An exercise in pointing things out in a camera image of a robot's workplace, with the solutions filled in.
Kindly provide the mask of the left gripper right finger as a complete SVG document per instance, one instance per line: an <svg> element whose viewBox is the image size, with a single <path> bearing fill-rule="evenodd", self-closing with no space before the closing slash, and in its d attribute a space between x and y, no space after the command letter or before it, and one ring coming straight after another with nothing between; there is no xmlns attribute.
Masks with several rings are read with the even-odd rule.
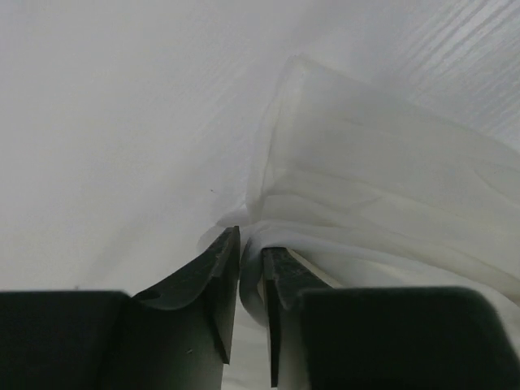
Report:
<svg viewBox="0 0 520 390"><path fill-rule="evenodd" d="M516 389L496 311L466 288L332 288L286 249L262 251L278 389Z"/></svg>

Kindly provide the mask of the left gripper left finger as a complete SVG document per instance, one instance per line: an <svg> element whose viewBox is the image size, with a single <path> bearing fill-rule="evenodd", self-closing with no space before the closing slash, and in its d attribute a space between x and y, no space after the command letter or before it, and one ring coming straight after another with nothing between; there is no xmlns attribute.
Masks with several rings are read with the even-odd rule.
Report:
<svg viewBox="0 0 520 390"><path fill-rule="evenodd" d="M240 246L238 228L229 227L198 257L134 296L3 292L2 388L221 388Z"/></svg>

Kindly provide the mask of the white skirt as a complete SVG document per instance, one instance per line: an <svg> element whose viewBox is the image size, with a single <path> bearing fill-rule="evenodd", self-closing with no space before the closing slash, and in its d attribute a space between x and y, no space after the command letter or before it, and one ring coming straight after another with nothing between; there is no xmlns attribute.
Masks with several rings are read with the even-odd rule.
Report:
<svg viewBox="0 0 520 390"><path fill-rule="evenodd" d="M304 58L258 129L239 294L267 329L262 251L286 249L332 288L466 288L519 360L519 154Z"/></svg>

